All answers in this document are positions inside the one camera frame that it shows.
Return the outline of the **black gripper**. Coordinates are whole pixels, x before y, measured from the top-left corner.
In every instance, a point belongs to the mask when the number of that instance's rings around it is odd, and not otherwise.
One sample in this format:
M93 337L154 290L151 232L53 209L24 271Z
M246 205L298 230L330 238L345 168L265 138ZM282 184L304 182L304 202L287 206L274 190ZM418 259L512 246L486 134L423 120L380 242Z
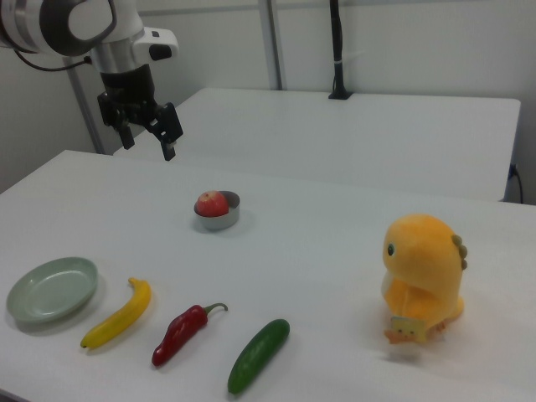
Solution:
M98 97L102 120L106 126L118 126L124 149L135 145L128 122L147 126L161 144L164 160L175 156L175 145L183 135L175 106L168 102L159 105L148 64L123 73L100 73L105 91Z

